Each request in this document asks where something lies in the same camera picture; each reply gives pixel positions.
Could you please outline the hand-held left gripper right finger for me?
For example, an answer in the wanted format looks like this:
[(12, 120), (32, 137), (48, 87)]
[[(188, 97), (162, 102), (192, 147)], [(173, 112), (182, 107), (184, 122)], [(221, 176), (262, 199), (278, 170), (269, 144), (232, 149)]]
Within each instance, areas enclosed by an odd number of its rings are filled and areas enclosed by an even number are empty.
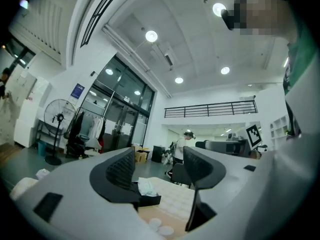
[(183, 166), (194, 186), (192, 208), (185, 226), (185, 230), (190, 232), (217, 215), (216, 211), (200, 197), (200, 191), (215, 187), (226, 176), (227, 170), (221, 162), (191, 147), (183, 148)]

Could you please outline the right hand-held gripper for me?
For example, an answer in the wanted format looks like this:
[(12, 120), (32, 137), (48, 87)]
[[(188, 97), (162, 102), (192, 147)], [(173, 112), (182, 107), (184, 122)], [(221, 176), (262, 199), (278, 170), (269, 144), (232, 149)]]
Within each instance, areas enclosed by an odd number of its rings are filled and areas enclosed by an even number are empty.
[(250, 124), (231, 132), (226, 141), (209, 141), (204, 144), (204, 148), (213, 152), (232, 152), (239, 157), (249, 157), (259, 144), (262, 143), (262, 137), (256, 124)]

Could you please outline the black mezzanine railing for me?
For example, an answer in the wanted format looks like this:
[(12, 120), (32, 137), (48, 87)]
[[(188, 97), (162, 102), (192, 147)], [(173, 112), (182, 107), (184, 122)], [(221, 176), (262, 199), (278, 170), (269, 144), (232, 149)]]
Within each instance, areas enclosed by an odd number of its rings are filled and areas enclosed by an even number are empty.
[(164, 118), (190, 118), (257, 114), (254, 100), (167, 107)]

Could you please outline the beige checked tablecloth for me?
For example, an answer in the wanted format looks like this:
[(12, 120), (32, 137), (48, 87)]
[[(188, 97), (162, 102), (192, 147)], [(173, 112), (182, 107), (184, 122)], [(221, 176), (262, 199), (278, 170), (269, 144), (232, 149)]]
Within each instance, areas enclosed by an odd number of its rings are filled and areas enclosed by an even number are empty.
[[(185, 235), (194, 191), (157, 177), (149, 179), (161, 195), (158, 205), (135, 211), (131, 204), (110, 203), (91, 187), (89, 177), (58, 179), (50, 173), (30, 186), (19, 186), (10, 196), (41, 227), (50, 240), (174, 240)], [(47, 193), (62, 195), (49, 222), (34, 209)]]

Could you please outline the black case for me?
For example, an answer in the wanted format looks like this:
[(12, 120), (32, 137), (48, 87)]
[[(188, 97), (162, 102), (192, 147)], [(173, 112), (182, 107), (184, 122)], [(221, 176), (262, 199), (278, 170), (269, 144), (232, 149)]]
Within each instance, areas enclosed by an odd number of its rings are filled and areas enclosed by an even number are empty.
[(155, 163), (162, 163), (163, 154), (166, 149), (163, 146), (153, 146), (151, 160)]

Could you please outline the blue waste bin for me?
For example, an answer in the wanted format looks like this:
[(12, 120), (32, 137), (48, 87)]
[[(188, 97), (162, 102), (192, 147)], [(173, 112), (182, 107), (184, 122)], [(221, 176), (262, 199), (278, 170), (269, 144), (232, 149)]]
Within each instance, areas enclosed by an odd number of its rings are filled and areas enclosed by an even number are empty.
[(37, 150), (38, 150), (38, 155), (41, 157), (44, 157), (46, 155), (46, 147), (47, 147), (47, 143), (39, 140), (37, 142)]

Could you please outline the black metal rack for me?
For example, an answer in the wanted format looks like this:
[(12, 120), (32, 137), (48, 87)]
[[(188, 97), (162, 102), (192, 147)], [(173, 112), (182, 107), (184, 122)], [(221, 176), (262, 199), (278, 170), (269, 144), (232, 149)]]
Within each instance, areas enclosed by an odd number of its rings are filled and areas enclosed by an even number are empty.
[(63, 128), (58, 128), (57, 124), (46, 124), (44, 121), (39, 120), (36, 128), (35, 141), (42, 141), (47, 143), (53, 148), (54, 144), (56, 148), (61, 147), (61, 139), (63, 135)]

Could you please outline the stack of white boxes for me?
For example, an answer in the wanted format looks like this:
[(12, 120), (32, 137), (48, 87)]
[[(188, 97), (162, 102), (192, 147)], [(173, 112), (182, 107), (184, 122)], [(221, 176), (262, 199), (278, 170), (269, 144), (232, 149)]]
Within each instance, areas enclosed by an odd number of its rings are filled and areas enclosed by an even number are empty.
[(30, 94), (23, 101), (19, 117), (15, 123), (14, 142), (30, 148), (36, 140), (39, 118), (44, 112), (46, 100), (51, 92), (52, 85), (40, 77), (34, 83)]

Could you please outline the black framed glass entrance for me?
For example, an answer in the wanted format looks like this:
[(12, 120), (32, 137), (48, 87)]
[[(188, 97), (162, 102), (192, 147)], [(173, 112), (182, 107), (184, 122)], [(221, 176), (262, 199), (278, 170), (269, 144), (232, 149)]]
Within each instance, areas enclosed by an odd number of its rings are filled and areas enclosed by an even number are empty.
[(90, 139), (100, 130), (101, 153), (142, 146), (154, 96), (154, 91), (114, 56), (82, 102), (80, 136)]

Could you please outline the person's green purple jersey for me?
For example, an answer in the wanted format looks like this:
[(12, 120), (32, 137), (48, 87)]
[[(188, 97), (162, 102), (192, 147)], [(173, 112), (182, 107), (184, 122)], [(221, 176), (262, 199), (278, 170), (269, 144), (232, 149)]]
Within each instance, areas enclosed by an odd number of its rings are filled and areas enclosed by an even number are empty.
[(302, 35), (287, 46), (283, 90), (289, 139), (301, 133), (320, 132), (320, 51), (310, 35)]

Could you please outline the white locker cabinet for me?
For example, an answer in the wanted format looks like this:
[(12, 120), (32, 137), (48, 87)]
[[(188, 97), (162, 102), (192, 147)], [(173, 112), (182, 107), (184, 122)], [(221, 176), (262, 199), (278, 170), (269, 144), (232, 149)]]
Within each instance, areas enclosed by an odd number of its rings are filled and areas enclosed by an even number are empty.
[(10, 97), (0, 100), (0, 145), (14, 144), (16, 121), (36, 81), (29, 73), (12, 74), (8, 79), (5, 90)]

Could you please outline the white ceiling pipes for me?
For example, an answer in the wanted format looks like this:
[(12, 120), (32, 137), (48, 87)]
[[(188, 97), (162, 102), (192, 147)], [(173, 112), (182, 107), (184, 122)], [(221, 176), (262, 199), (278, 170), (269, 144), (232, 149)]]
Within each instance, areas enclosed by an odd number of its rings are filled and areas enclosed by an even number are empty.
[(112, 29), (111, 26), (105, 24), (102, 32), (106, 35), (107, 40), (117, 50), (120, 56), (129, 63), (137, 74), (140, 75), (146, 82), (148, 82), (154, 89), (163, 93), (167, 98), (172, 95), (167, 88), (160, 82), (157, 76), (153, 73), (150, 67), (143, 61), (143, 59), (120, 37), (120, 35)]

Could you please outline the white cubby wall shelf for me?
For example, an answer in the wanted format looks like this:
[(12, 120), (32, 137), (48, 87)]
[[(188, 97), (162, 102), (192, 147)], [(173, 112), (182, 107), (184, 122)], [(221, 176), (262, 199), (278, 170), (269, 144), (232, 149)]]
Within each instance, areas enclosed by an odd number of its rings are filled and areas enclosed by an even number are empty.
[(288, 115), (284, 115), (270, 123), (272, 150), (274, 151), (278, 150), (279, 147), (286, 142), (288, 130), (289, 130)]

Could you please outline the black pedestal fan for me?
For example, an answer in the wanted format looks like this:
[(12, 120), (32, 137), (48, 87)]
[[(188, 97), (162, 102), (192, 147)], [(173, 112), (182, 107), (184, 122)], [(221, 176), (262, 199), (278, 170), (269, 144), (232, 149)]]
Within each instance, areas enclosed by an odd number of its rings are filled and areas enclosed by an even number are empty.
[(44, 110), (44, 124), (54, 137), (52, 154), (46, 155), (44, 160), (52, 166), (59, 166), (62, 163), (57, 157), (57, 152), (61, 137), (67, 132), (75, 114), (74, 106), (65, 99), (53, 100)]

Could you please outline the blue wall poster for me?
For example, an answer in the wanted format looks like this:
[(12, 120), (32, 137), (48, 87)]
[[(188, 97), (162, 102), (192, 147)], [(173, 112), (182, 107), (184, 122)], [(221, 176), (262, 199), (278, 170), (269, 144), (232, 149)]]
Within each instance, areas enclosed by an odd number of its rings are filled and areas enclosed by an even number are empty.
[(72, 90), (70, 96), (78, 100), (80, 98), (80, 96), (82, 95), (84, 89), (85, 89), (84, 86), (77, 83), (76, 86), (74, 87), (74, 89)]

